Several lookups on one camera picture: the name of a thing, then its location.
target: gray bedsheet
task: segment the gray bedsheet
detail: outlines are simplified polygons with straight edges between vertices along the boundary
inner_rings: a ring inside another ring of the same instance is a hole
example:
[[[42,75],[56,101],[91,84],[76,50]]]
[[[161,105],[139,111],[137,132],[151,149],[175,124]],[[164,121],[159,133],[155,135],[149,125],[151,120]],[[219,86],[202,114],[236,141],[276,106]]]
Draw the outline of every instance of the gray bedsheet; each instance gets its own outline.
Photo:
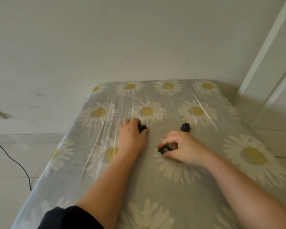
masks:
[[[286,170],[213,82],[105,83],[87,98],[12,228],[37,228],[45,212],[78,200],[119,151],[118,126],[132,117],[147,124],[150,133],[132,171],[118,228],[239,228],[205,169],[164,160],[158,153],[160,139],[184,122],[197,139],[286,203]]]

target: finger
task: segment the finger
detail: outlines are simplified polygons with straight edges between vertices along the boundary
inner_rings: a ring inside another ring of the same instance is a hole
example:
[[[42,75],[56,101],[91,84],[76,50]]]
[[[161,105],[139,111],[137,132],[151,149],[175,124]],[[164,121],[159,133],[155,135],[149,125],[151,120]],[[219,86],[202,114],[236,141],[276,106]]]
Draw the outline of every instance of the finger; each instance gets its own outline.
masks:
[[[141,120],[138,118],[132,118],[130,120],[130,124],[132,124],[132,125],[137,125],[138,123],[141,123]]]
[[[170,131],[168,134],[166,134],[165,137],[169,136],[169,135],[174,135],[174,134],[177,134],[179,133],[179,131]]]
[[[178,149],[178,144],[176,142],[173,142],[172,143],[172,148],[173,148],[173,150]]]
[[[178,150],[167,151],[163,154],[164,159],[175,159],[179,161],[180,153]]]
[[[141,135],[143,135],[146,138],[148,133],[149,133],[149,129],[147,128],[141,132]]]
[[[124,121],[123,121],[123,126],[124,126],[124,125],[127,125],[127,124],[129,124],[129,123],[130,123],[130,119],[124,120]]]
[[[164,138],[162,142],[157,146],[158,148],[162,148],[167,143],[179,142],[178,134],[169,135],[168,137]]]

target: black cable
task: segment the black cable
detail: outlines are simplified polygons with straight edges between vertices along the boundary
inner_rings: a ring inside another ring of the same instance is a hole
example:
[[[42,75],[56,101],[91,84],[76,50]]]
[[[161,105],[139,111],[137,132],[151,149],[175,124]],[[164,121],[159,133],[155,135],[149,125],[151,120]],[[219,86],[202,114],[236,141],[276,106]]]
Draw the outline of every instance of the black cable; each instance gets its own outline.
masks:
[[[16,162],[13,158],[11,158],[10,156],[9,156],[9,154],[5,151],[5,149],[0,145],[0,148],[5,152],[5,154],[11,159],[11,160],[13,160],[14,162]],[[32,191],[32,187],[31,187],[31,179],[30,179],[30,177],[29,177],[29,175],[28,175],[28,173],[26,172],[26,170],[22,167],[22,165],[20,165],[20,167],[23,169],[23,171],[26,173],[26,175],[27,175],[27,177],[28,177],[28,179],[29,179],[29,186],[30,186],[30,191]]]

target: white wall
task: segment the white wall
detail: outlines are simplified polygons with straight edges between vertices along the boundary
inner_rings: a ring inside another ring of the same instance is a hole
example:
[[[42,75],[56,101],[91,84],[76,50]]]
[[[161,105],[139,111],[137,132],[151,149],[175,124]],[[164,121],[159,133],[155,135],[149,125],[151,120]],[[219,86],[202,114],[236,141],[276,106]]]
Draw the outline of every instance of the white wall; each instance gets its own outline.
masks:
[[[285,0],[0,0],[0,134],[64,133],[100,82],[208,78],[230,99]]]

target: mattress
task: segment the mattress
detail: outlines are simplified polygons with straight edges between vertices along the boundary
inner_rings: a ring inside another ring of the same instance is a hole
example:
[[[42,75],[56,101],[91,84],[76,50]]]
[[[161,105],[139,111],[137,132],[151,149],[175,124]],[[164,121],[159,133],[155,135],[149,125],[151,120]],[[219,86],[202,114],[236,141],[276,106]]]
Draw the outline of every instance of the mattress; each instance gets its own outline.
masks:
[[[103,83],[86,99],[12,228],[37,228],[50,209],[76,202],[118,152],[119,124],[132,117],[150,131],[132,170],[117,228],[239,227],[207,170],[165,160],[158,152],[161,138],[185,122],[192,135],[286,204],[286,170],[212,81]]]

